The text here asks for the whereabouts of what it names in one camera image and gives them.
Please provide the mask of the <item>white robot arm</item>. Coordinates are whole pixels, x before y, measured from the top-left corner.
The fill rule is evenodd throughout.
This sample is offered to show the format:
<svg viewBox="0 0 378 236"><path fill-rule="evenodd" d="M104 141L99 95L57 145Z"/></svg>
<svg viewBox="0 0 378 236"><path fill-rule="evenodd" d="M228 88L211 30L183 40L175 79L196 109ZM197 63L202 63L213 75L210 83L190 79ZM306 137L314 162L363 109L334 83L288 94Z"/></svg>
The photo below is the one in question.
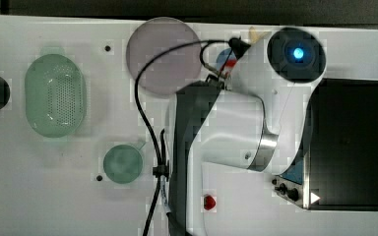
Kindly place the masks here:
<svg viewBox="0 0 378 236"><path fill-rule="evenodd" d="M228 45L236 56L229 75L182 88L167 109L172 236L207 236L203 164L279 175L309 142L310 98L326 71L317 37L284 27L254 44Z"/></svg>

